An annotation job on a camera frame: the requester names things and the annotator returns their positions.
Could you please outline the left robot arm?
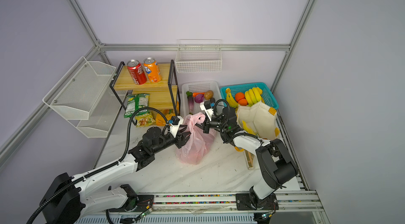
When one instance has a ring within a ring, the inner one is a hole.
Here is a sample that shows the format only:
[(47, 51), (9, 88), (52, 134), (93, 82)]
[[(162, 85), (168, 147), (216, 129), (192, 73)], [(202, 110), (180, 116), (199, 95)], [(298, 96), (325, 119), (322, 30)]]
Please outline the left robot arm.
[(69, 176), (63, 173), (57, 176), (27, 222), (31, 224), (39, 214), (43, 214), (48, 224), (73, 224), (102, 210), (123, 207), (133, 210), (135, 205), (132, 202), (138, 199), (138, 195), (130, 185), (121, 185), (106, 192), (98, 190), (145, 168), (155, 160), (156, 153), (171, 146), (183, 147), (189, 139), (186, 127), (181, 116), (166, 119), (163, 129), (149, 128), (132, 149), (129, 148), (131, 128), (128, 127), (126, 146), (119, 159), (82, 174)]

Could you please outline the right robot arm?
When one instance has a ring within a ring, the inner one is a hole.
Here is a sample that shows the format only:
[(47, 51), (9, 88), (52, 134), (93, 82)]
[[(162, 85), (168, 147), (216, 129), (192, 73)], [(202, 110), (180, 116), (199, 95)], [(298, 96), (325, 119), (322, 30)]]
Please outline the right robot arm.
[(298, 167), (277, 137), (276, 109), (262, 102), (235, 109), (224, 99), (205, 101), (200, 108), (206, 119), (197, 125), (204, 133), (214, 129), (223, 143), (246, 150), (258, 161), (261, 179), (249, 193), (237, 194), (237, 208), (278, 209), (274, 192), (298, 175)]

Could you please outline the white canvas tote bag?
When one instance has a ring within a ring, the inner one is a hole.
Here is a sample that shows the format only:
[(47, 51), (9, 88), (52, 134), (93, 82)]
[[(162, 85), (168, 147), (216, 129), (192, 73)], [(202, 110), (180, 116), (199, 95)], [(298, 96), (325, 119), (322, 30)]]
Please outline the white canvas tote bag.
[[(235, 149), (240, 152), (245, 150), (251, 154), (256, 154), (256, 149), (269, 145), (280, 134), (280, 130), (276, 126), (277, 111), (262, 102), (251, 107), (240, 106), (236, 116), (237, 124), (242, 131), (237, 133), (233, 143)], [(242, 121), (245, 121), (255, 131), (256, 135), (244, 131)]]

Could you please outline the pink plastic grocery bag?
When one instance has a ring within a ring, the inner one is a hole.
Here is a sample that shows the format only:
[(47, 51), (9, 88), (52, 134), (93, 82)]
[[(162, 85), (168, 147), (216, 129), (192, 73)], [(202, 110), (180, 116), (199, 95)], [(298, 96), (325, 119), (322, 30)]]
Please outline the pink plastic grocery bag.
[(203, 129), (196, 126), (203, 124), (205, 119), (206, 115), (201, 112), (185, 117), (183, 125), (187, 126), (185, 132), (190, 132), (190, 138), (183, 147), (176, 150), (177, 158), (182, 163), (198, 165), (203, 157), (209, 153), (217, 132), (214, 129), (209, 129), (209, 133), (204, 133)]

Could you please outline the yellow potato chips bag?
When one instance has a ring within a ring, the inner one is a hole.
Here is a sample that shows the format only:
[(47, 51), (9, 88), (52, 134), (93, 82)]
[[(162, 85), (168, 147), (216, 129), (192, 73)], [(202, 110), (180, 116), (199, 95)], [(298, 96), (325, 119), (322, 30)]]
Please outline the yellow potato chips bag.
[(246, 131), (249, 134), (256, 135), (255, 131), (245, 121), (242, 121), (242, 123), (244, 131)]

